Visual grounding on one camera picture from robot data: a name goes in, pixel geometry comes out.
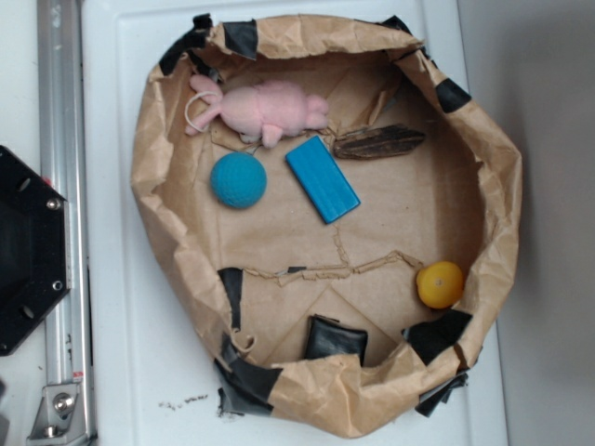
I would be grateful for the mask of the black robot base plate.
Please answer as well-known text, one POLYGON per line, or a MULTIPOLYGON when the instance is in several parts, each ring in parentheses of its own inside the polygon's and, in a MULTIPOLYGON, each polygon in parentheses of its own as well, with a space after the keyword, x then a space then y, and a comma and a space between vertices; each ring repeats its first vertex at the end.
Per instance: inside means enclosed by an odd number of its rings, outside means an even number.
POLYGON ((1 355, 13 354, 69 291, 65 200, 1 148, 1 355))

